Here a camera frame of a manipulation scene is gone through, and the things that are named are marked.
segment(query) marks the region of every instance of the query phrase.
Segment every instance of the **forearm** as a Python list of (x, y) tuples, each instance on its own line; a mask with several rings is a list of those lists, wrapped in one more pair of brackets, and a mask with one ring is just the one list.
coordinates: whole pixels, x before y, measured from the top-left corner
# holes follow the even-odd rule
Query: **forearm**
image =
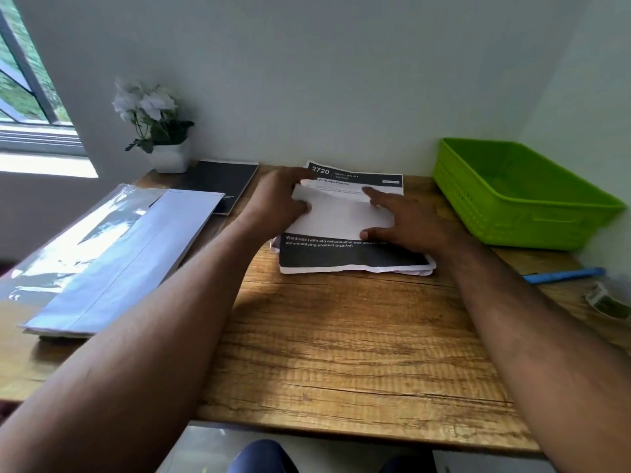
[(262, 242), (236, 220), (81, 347), (0, 429), (4, 466), (155, 470), (193, 412), (226, 316)]
[(475, 239), (437, 253), (548, 457), (567, 472), (628, 470), (629, 358)]

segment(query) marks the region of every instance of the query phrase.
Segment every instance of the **potted plant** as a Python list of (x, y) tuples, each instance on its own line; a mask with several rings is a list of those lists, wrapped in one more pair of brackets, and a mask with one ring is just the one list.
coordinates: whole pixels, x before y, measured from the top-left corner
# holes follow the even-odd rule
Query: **potted plant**
[(189, 166), (189, 128), (178, 118), (177, 104), (162, 86), (116, 83), (114, 110), (136, 128), (138, 138), (125, 150), (139, 147), (162, 174), (183, 173)]

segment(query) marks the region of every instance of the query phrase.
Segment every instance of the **green plastic basket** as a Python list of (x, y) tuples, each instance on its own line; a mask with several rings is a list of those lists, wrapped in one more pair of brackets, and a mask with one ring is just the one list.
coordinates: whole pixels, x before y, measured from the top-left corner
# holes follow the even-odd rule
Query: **green plastic basket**
[(485, 244), (574, 250), (626, 206), (523, 144), (445, 138), (433, 177)]

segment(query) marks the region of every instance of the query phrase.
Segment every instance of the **blue pants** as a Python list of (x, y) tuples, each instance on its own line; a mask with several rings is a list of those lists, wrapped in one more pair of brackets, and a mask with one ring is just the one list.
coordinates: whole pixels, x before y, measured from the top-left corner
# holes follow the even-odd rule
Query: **blue pants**
[[(435, 473), (431, 451), (426, 457), (402, 456), (386, 462), (379, 473)], [(283, 447), (271, 439), (247, 445), (235, 458), (228, 473), (298, 473)]]

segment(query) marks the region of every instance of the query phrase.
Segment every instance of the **tape roll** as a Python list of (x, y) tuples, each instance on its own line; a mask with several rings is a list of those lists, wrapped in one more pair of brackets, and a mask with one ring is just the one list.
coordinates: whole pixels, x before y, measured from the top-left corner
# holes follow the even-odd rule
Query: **tape roll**
[(588, 303), (603, 315), (617, 320), (631, 320), (631, 302), (625, 289), (611, 283), (596, 282), (585, 296)]

